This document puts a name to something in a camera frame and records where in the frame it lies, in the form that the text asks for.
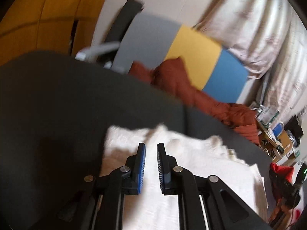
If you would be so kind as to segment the white knitted sweater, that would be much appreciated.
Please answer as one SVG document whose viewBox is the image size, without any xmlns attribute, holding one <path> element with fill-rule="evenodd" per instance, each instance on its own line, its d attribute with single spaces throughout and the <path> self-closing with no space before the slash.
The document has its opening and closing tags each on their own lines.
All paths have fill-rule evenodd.
<svg viewBox="0 0 307 230">
<path fill-rule="evenodd" d="M 158 143 L 163 143 L 166 153 L 194 175 L 221 178 L 263 220 L 267 220 L 264 179 L 257 165 L 248 165 L 239 159 L 219 136 L 194 139 L 169 131 L 165 125 L 137 130 L 111 126 L 105 138 L 101 176 L 124 165 L 129 156 L 136 154 L 140 143 L 146 145 L 143 189 L 139 196 L 125 197 L 123 229 L 180 228 L 177 197 L 164 196 L 160 190 Z"/>
</svg>

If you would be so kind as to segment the red fuzzy garment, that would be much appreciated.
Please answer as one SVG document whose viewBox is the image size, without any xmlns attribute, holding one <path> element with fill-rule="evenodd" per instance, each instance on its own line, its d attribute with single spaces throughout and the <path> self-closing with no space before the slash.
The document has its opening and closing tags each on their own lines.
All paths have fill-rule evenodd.
<svg viewBox="0 0 307 230">
<path fill-rule="evenodd" d="M 268 220 L 272 229 L 286 229 L 284 226 L 288 226 L 289 219 L 292 220 L 293 210 L 301 199 L 299 190 L 292 184 L 294 170 L 294 167 L 270 164 L 269 177 L 276 201 L 276 207 Z"/>
</svg>

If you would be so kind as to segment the grey yellow blue chair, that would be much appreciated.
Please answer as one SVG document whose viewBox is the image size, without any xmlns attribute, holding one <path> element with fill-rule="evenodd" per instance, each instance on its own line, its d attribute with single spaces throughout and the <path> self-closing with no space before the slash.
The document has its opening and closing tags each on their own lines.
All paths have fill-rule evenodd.
<svg viewBox="0 0 307 230">
<path fill-rule="evenodd" d="M 75 58 L 89 62 L 107 55 L 107 68 L 122 74 L 133 61 L 153 70 L 164 60 L 180 57 L 191 84 L 226 103 L 237 102 L 248 76 L 221 44 L 186 25 L 144 12 L 137 0 L 126 1 L 102 44 L 80 50 Z"/>
</svg>

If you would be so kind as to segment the beige patterned curtain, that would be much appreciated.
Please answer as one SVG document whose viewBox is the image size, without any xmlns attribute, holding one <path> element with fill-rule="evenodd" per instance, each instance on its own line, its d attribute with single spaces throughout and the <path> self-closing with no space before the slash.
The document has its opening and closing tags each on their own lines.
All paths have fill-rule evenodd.
<svg viewBox="0 0 307 230">
<path fill-rule="evenodd" d="M 217 0 L 196 28 L 264 79 L 260 104 L 287 122 L 306 90 L 306 28 L 288 0 Z"/>
</svg>

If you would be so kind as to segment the cluttered wooden desk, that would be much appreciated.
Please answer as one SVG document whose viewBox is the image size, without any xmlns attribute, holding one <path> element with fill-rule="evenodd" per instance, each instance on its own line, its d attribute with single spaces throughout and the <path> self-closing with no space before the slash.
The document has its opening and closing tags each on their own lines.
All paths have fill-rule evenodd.
<svg viewBox="0 0 307 230">
<path fill-rule="evenodd" d="M 302 123 L 306 117 L 306 107 L 287 122 L 273 124 L 279 116 L 275 107 L 266 108 L 253 102 L 250 106 L 255 112 L 260 147 L 277 165 L 291 166 L 300 156 L 300 142 L 304 136 Z"/>
</svg>

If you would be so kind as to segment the wooden wardrobe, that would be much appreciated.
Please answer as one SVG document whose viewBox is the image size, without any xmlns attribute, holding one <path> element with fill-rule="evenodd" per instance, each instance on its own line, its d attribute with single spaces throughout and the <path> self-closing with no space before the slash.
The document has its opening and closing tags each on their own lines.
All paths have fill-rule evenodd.
<svg viewBox="0 0 307 230">
<path fill-rule="evenodd" d="M 15 0 L 1 20 L 1 64 L 34 50 L 74 56 L 91 44 L 105 0 Z"/>
</svg>

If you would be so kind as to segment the rust quilted jacket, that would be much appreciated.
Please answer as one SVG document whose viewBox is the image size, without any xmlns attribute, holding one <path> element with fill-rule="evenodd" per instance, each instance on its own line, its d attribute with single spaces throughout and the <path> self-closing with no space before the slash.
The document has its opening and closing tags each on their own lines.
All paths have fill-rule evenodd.
<svg viewBox="0 0 307 230">
<path fill-rule="evenodd" d="M 198 90 L 189 81 L 181 58 L 165 60 L 153 70 L 134 61 L 128 74 L 201 110 L 253 144 L 260 145 L 254 111 L 242 104 L 219 102 Z"/>
</svg>

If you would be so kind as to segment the blue round object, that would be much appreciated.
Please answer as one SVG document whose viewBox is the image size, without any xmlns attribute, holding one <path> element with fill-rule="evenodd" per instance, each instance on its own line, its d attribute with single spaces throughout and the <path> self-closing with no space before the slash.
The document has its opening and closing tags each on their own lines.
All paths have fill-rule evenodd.
<svg viewBox="0 0 307 230">
<path fill-rule="evenodd" d="M 282 134 L 283 130 L 284 130 L 284 124 L 283 122 L 279 122 L 273 129 L 274 136 L 278 138 Z"/>
</svg>

